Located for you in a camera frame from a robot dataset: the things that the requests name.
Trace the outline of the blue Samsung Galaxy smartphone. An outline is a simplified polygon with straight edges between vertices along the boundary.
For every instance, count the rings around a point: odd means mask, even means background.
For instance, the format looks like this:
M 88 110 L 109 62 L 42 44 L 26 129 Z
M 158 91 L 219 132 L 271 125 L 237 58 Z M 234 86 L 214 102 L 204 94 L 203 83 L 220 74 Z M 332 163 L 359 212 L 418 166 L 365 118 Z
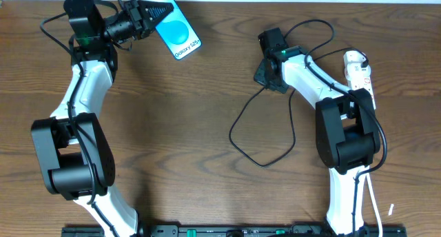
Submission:
M 176 60 L 182 60 L 202 46 L 202 41 L 175 0 L 143 0 L 171 3 L 173 10 L 157 26 L 156 31 Z

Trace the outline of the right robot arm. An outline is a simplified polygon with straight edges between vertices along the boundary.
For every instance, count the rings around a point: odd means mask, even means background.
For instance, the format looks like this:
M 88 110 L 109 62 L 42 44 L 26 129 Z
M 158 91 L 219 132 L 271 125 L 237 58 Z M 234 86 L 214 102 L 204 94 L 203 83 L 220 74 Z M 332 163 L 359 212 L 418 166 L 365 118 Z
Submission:
M 289 46 L 279 28 L 262 32 L 258 42 L 263 60 L 255 82 L 281 93 L 292 87 L 315 110 L 316 149 L 330 175 L 330 234 L 361 236 L 363 189 L 384 138 L 372 93 L 334 80 L 305 49 Z

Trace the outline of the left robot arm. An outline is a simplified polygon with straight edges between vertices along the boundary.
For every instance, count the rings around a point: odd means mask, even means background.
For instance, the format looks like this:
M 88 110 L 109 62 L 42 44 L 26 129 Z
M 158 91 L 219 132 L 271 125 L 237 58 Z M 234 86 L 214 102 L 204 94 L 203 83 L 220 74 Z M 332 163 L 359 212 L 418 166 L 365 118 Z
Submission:
M 64 15 L 73 29 L 65 51 L 70 55 L 72 80 L 50 117 L 31 127 L 43 182 L 84 207 L 100 224 L 102 236 L 147 236 L 138 212 L 115 185 L 116 165 L 99 123 L 107 91 L 118 69 L 122 43 L 141 40 L 173 13 L 170 2 L 118 1 L 115 14 L 102 17 L 103 0 L 65 0 Z

